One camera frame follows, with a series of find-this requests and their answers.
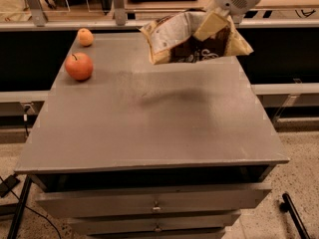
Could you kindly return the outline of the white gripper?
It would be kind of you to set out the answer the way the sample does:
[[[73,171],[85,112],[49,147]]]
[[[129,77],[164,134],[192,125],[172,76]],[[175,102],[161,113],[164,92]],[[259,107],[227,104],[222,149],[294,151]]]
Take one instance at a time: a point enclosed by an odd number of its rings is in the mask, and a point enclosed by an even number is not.
[[[261,0],[211,0],[206,11],[195,11],[198,27],[192,36],[205,41],[228,25],[227,15],[243,15]]]

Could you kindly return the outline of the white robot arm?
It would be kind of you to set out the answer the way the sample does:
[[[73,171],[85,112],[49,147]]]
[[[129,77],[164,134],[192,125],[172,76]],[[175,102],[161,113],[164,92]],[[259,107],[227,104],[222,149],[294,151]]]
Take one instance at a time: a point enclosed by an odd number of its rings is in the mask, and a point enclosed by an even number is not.
[[[211,0],[205,8],[203,21],[193,37],[204,41],[228,24],[229,16],[241,16],[255,7],[261,0]]]

